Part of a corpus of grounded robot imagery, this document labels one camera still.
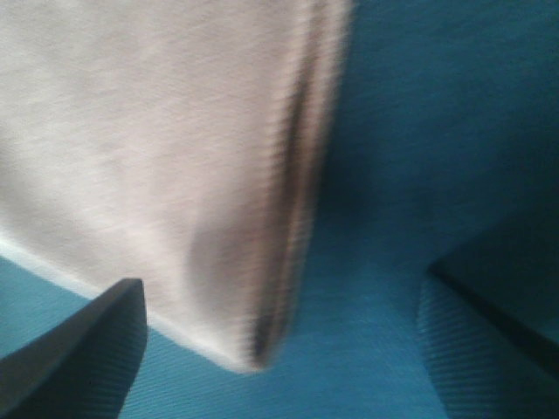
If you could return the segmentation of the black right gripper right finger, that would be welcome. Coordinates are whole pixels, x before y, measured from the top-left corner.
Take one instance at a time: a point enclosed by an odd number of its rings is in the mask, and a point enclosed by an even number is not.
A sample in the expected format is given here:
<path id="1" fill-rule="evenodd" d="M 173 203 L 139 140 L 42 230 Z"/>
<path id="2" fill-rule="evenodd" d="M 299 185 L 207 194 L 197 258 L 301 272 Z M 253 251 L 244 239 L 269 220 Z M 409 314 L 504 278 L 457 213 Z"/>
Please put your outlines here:
<path id="1" fill-rule="evenodd" d="M 441 258 L 418 308 L 424 363 L 450 418 L 556 418 L 558 273 L 525 261 Z"/>

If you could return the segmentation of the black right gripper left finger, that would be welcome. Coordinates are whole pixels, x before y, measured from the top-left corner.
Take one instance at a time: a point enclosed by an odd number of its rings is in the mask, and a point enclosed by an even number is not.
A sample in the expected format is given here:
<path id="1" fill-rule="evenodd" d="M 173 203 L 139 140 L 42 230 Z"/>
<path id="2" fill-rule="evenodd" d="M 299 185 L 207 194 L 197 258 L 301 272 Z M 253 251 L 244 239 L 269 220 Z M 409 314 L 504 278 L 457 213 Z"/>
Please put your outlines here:
<path id="1" fill-rule="evenodd" d="M 143 283 L 126 278 L 1 360 L 3 418 L 116 418 L 147 345 Z"/>

